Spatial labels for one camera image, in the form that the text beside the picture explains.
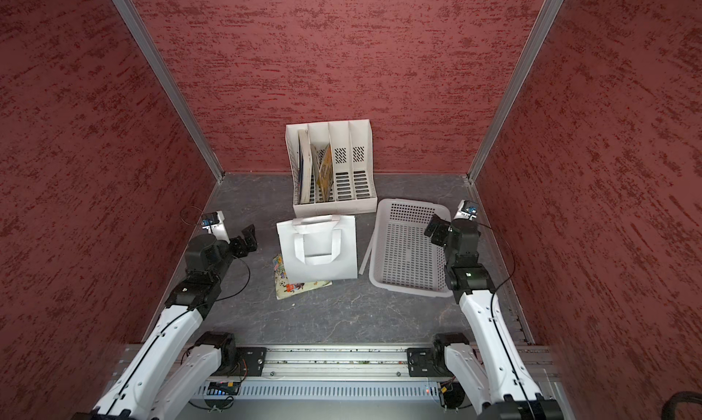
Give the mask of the white insulated delivery bag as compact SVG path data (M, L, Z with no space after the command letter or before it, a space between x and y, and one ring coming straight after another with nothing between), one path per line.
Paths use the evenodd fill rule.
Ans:
M324 215L276 224L283 266L291 283L358 277L356 217Z

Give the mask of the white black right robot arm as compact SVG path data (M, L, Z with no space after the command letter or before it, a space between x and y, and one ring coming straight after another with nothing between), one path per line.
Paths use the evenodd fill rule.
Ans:
M563 419L529 373L506 326L498 287L479 263L479 224L465 215L433 215L424 234L444 250L446 285L467 319L479 363L467 343L447 337L439 348L444 368L469 398L479 419Z

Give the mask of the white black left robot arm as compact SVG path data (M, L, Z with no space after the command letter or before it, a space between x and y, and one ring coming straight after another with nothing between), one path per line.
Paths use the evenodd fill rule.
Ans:
M256 251L254 225L230 238L222 224L193 237L186 248L186 277L170 292L165 307L139 352L88 413L76 419L174 419L211 376L246 378L260 359L249 361L227 332L203 333L186 342L215 304L231 264Z

